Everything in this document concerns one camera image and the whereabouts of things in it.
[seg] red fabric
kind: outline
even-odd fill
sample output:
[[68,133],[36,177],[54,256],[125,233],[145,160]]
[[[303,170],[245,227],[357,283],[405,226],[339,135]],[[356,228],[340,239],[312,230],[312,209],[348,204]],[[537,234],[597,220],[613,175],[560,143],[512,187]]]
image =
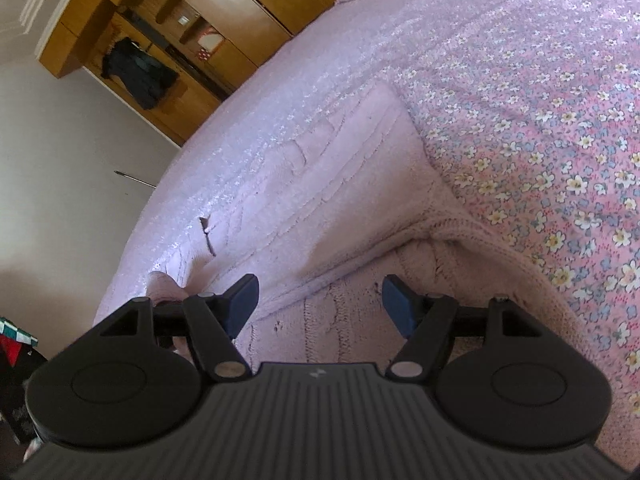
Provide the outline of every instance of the red fabric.
[[13,367],[18,360],[18,354],[22,348],[22,343],[8,338],[5,335],[0,335],[0,347],[4,351],[6,358],[9,359],[9,364]]

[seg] hanging black garment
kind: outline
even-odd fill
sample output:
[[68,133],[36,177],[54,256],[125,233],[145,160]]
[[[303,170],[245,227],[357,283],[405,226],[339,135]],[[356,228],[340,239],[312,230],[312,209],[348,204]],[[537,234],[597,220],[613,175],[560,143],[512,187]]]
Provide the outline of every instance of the hanging black garment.
[[139,49],[131,38],[117,42],[102,58],[103,78],[118,76],[143,110],[158,106],[178,73]]

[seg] bed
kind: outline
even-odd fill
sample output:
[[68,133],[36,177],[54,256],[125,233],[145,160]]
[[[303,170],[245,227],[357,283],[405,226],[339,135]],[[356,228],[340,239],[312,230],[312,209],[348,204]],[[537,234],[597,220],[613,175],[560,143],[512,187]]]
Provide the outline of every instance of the bed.
[[[469,304],[500,289],[604,371],[614,405],[598,444],[631,468],[640,462],[639,107],[640,0],[338,0],[172,162],[96,321],[133,296],[220,292],[258,269],[265,299],[236,340],[252,366],[382,366],[402,341],[374,277],[394,272]],[[369,134],[390,144],[366,152]],[[331,139],[365,168],[353,170],[352,157],[340,171],[366,178],[336,173],[325,184],[347,184],[301,198],[300,179],[317,183],[318,168],[336,164]],[[403,209],[399,196],[424,207]],[[345,220],[354,211],[362,230]],[[425,212],[439,223],[425,226]],[[490,270],[478,288],[479,267]]]

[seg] ribbed black surface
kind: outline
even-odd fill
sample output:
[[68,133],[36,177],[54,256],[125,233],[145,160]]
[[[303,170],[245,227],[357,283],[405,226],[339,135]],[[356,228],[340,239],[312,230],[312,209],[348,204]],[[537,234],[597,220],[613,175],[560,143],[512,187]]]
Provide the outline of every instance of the ribbed black surface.
[[197,414],[145,447],[90,453],[47,444],[16,480],[604,480],[624,473],[590,446],[494,449],[444,420],[417,386],[373,365],[265,364],[217,386]]

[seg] metal rod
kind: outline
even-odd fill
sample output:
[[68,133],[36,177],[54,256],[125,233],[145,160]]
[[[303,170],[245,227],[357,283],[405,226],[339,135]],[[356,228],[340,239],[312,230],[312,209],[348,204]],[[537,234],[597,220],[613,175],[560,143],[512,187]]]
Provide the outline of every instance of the metal rod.
[[152,187],[153,189],[156,188],[156,186],[154,186],[153,184],[149,184],[148,182],[145,182],[144,180],[140,180],[139,178],[135,178],[134,176],[128,175],[126,173],[122,173],[121,171],[114,170],[113,173],[115,173],[117,175],[120,175],[120,176],[126,176],[127,178],[130,178],[131,180],[135,180],[136,182],[139,182],[140,184],[144,184],[145,186]]

